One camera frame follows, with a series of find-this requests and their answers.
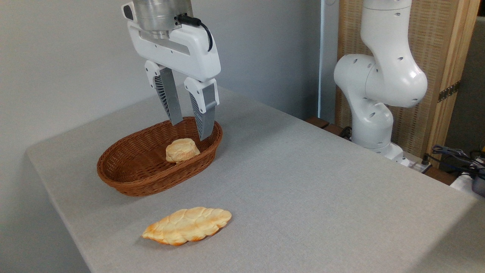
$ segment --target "brown woven basket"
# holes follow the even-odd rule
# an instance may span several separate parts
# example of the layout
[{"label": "brown woven basket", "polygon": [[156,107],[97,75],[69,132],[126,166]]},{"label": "brown woven basket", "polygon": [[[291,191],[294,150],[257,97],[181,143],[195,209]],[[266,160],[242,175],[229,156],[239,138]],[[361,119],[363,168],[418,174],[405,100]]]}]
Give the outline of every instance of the brown woven basket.
[{"label": "brown woven basket", "polygon": [[[200,154],[179,164],[165,160],[165,149],[179,138],[195,141]],[[222,140],[215,122],[212,135],[199,140],[194,117],[172,126],[170,121],[153,125],[124,137],[108,148],[97,162],[99,177],[128,196],[147,196],[169,189],[207,168]]]}]

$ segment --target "wooden panel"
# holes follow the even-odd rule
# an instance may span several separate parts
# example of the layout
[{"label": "wooden panel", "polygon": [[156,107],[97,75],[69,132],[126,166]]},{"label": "wooden panel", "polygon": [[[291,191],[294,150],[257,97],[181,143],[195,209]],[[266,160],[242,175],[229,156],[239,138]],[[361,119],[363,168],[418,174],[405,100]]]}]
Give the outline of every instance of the wooden panel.
[{"label": "wooden panel", "polygon": [[[390,107],[394,115],[392,141],[404,151],[422,157],[429,146],[432,131],[446,138],[446,130],[438,130],[448,122],[448,116],[436,119],[441,108],[453,105],[453,96],[446,105],[438,105],[440,91],[456,83],[463,71],[468,51],[469,26],[467,19],[476,16],[479,0],[415,0],[411,7],[409,22],[409,45],[411,52],[428,77],[428,90],[424,99],[413,108]],[[370,50],[360,39],[362,0],[340,0],[339,58],[345,54],[363,53]],[[352,117],[348,102],[338,90],[336,97],[336,124],[350,126]]]},{"label": "wooden panel", "polygon": [[328,121],[319,119],[317,117],[310,117],[305,121],[322,129],[327,127],[330,124]]},{"label": "wooden panel", "polygon": [[[441,81],[441,90],[453,85],[461,79],[468,48],[476,21],[476,11],[480,5],[479,0],[460,1],[458,13],[454,22],[452,39],[448,50],[445,71]],[[452,118],[456,94],[438,102],[430,130],[430,137],[426,146],[427,152],[436,145],[444,145],[448,128]]]}]

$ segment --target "bread roll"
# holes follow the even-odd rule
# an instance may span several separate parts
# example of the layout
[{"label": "bread roll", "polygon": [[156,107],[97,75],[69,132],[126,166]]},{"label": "bread roll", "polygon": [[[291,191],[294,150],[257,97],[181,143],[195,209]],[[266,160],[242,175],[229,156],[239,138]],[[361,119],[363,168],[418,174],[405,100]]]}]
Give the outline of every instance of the bread roll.
[{"label": "bread roll", "polygon": [[192,139],[182,138],[168,145],[165,154],[168,162],[180,163],[200,154],[200,151]]},{"label": "bread roll", "polygon": [[231,217],[229,211],[220,208],[181,209],[148,226],[142,237],[169,245],[200,241],[214,235]]}]

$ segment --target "robotic arm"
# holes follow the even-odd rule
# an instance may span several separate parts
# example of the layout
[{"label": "robotic arm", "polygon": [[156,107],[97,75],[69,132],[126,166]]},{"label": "robotic arm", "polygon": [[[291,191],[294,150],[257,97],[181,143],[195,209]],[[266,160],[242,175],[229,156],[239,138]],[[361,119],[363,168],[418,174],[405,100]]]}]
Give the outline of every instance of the robotic arm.
[{"label": "robotic arm", "polygon": [[364,0],[361,38],[374,57],[342,57],[334,72],[352,111],[352,142],[407,165],[391,143],[393,117],[384,105],[413,107],[428,86],[407,39],[412,0]]},{"label": "robotic arm", "polygon": [[172,70],[187,75],[201,140],[212,134],[217,82],[221,72],[217,47],[208,28],[192,16],[190,0],[134,0],[123,5],[131,41],[147,59],[145,70],[173,125],[182,121]]}]

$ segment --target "table surface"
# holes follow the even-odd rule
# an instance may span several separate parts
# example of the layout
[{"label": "table surface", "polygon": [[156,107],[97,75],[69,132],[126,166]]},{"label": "table surface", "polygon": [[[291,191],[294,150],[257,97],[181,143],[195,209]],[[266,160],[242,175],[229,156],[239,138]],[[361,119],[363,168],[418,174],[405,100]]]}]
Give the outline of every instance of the table surface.
[{"label": "table surface", "polygon": [[[159,194],[128,197],[96,173],[114,142],[167,119],[158,98],[28,149],[92,272],[483,272],[485,203],[220,88],[214,162]],[[189,95],[179,90],[182,112]],[[215,236],[141,238],[181,208],[223,208]]]}]

